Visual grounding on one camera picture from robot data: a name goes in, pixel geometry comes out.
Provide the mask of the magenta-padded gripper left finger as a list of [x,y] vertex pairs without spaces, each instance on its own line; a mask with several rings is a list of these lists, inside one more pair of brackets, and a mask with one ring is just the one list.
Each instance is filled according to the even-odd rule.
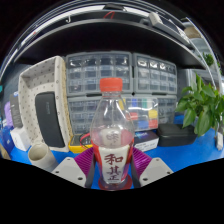
[[90,188],[95,173],[93,149],[89,148],[75,158],[66,157],[52,173],[78,186]]

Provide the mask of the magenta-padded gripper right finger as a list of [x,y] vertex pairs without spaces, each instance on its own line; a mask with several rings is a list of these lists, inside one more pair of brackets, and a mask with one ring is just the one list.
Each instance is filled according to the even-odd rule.
[[159,157],[151,158],[137,148],[133,149],[131,160],[133,186],[140,188],[166,177],[173,171]]

